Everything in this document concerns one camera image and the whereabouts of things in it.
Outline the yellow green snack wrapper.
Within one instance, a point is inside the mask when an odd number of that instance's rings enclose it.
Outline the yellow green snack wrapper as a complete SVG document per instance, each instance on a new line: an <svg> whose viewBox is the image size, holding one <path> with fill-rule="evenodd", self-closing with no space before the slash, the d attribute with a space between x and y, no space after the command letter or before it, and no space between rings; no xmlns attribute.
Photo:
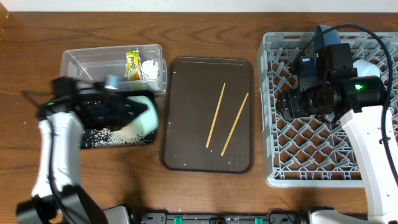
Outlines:
<svg viewBox="0 0 398 224"><path fill-rule="evenodd" d="M126 52L125 77L129 81L142 80L142 64L137 50Z"/></svg>

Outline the wooden chopstick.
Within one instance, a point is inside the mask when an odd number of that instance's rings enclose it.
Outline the wooden chopstick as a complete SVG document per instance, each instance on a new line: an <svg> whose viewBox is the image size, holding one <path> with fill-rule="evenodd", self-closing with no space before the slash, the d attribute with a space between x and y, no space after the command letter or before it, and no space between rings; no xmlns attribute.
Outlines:
<svg viewBox="0 0 398 224"><path fill-rule="evenodd" d="M212 124L211 124L211 128L210 128L208 139L207 139L206 146L205 146L206 148L209 148L209 145L210 145L210 142L211 142L211 137L212 137L212 134L213 134L213 130L214 130L214 127L215 127L215 124L216 124L216 120L217 120L218 113L219 113L219 110L220 110L221 102L222 102L222 99L223 99L225 86L226 86L226 83L224 82L223 83L223 87L221 89L220 97L218 99L218 103L217 103L217 106L216 106L216 109L215 109L215 113L214 113L214 116L213 116L213 121L212 121Z"/></svg>
<svg viewBox="0 0 398 224"><path fill-rule="evenodd" d="M236 115L236 117L235 117L235 120L234 120L234 123L233 123L233 125L232 125L232 127L231 127L231 130L230 130L230 132L229 132L229 134L228 134L228 137L227 137L226 142L225 142L225 144L224 144L223 150L222 150L222 152L221 152L221 154L220 154L221 157L224 156L224 154L225 154L225 152L226 152L226 150L227 150L227 148L228 148L228 144L229 144L229 142L230 142L230 140L231 140L231 137L232 137L232 135L233 135L233 133L234 133L234 130L235 130L235 128L236 128L236 125L237 125L237 123L238 123L238 121L239 121L239 119L240 119L241 113L242 113L243 108L244 108L244 106L245 106L245 104L246 104L246 101L247 101L248 96L249 96L249 93L246 93L246 95L245 95L245 97L244 97L244 99L243 99L243 102L241 103L241 106L240 106L240 108L239 108L239 111L238 111L238 113L237 113L237 115Z"/></svg>

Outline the dark blue plate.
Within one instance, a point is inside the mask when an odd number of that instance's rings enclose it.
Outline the dark blue plate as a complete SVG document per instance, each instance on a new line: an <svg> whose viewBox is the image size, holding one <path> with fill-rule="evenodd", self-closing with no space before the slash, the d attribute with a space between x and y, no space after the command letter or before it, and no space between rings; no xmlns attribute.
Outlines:
<svg viewBox="0 0 398 224"><path fill-rule="evenodd" d="M323 31L329 29L330 26L318 25L315 31L315 36L322 34ZM340 36L336 30L332 30L326 34L319 36L317 40L314 41L314 51L317 51L327 45L340 44Z"/></svg>

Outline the mint bowl with rice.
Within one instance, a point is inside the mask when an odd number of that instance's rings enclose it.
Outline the mint bowl with rice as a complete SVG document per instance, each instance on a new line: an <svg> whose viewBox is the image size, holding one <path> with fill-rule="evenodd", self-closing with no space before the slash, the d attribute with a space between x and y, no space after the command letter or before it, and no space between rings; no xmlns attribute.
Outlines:
<svg viewBox="0 0 398 224"><path fill-rule="evenodd" d="M155 131L159 126L159 119L153 102L146 96L130 96L128 99L145 104L147 109L126 127L135 129L136 133L143 137Z"/></svg>

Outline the light blue bowl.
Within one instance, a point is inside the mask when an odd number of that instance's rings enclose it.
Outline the light blue bowl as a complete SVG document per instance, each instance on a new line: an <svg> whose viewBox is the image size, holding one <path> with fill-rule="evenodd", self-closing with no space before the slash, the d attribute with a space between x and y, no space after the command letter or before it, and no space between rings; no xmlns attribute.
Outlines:
<svg viewBox="0 0 398 224"><path fill-rule="evenodd" d="M368 62L364 59L359 59L353 63L354 68L357 69L358 77L376 76L380 77L380 69L377 65Z"/></svg>

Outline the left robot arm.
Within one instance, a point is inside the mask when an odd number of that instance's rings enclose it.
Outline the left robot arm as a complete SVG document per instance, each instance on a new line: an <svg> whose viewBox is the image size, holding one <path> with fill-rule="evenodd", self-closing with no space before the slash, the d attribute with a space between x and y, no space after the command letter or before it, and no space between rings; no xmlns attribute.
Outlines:
<svg viewBox="0 0 398 224"><path fill-rule="evenodd" d="M79 88L78 80L52 80L53 98L37 105L41 134L40 164L32 198L16 207L18 223L130 223L124 205L101 209L81 186L80 149L86 130L118 131L155 111L149 90L117 91L105 82Z"/></svg>

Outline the white tissue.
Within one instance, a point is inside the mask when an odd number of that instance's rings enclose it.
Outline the white tissue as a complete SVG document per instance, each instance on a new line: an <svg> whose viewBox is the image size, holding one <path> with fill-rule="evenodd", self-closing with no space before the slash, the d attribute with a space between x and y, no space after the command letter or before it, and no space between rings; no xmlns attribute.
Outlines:
<svg viewBox="0 0 398 224"><path fill-rule="evenodd" d="M159 64L155 60L146 60L142 63L142 79L155 80L159 76Z"/></svg>

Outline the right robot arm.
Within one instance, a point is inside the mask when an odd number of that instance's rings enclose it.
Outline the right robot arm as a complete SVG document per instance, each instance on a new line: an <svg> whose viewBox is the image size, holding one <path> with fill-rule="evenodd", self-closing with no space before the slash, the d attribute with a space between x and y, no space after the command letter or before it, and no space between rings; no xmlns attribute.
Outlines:
<svg viewBox="0 0 398 224"><path fill-rule="evenodd" d="M351 57L300 59L298 87L280 93L284 119L333 114L353 148L368 201L368 223L397 221L397 142L379 68Z"/></svg>

